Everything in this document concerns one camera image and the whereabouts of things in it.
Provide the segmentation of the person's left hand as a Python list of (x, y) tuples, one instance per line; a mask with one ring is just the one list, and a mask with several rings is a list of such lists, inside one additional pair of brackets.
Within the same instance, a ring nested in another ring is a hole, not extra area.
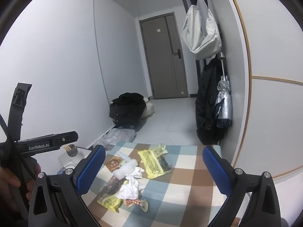
[[(34, 174), (37, 176), (41, 172), (41, 167), (38, 163), (35, 164), (34, 167)], [(6, 205), (12, 210), (19, 212), (19, 208), (17, 203), (15, 202), (9, 186), (13, 187), (20, 187), (20, 180), (8, 169), (8, 168), (1, 168), (1, 199), (4, 200)], [(28, 202), (31, 200), (33, 188), (35, 182), (31, 179), (27, 182), (27, 194), (26, 198)]]

